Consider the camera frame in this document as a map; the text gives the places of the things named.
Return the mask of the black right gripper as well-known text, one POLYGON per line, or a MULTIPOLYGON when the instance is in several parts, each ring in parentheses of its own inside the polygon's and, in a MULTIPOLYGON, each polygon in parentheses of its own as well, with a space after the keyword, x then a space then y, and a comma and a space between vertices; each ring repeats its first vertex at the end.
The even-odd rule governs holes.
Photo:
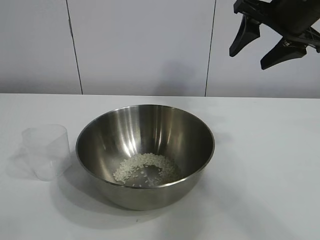
POLYGON ((242 20, 229 48, 230 57, 235 57, 261 36, 260 25, 266 25, 282 36, 260 60, 262 70, 304 57, 307 46, 320 52, 320 33, 312 28, 320 19, 318 0, 237 0, 233 11, 242 14, 242 20))

